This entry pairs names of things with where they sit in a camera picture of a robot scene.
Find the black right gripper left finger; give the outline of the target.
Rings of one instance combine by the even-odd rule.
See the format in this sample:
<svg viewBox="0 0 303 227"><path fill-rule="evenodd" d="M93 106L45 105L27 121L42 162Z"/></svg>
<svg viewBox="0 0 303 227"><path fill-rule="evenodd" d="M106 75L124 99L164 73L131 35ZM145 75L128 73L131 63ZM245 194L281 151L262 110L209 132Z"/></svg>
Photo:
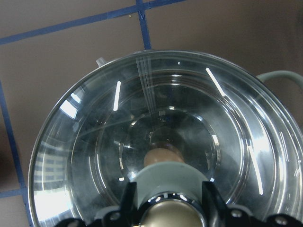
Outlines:
<svg viewBox="0 0 303 227"><path fill-rule="evenodd" d="M121 227L139 227L137 182L129 182L126 185L120 203L119 225Z"/></svg>

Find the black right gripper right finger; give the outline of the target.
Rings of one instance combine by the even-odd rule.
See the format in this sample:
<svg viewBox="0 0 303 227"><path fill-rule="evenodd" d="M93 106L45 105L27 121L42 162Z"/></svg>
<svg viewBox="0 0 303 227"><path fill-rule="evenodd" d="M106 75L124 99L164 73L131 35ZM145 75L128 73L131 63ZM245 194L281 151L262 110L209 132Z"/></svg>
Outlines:
<svg viewBox="0 0 303 227"><path fill-rule="evenodd" d="M208 227L225 227L227 207L213 182L202 182L202 209Z"/></svg>

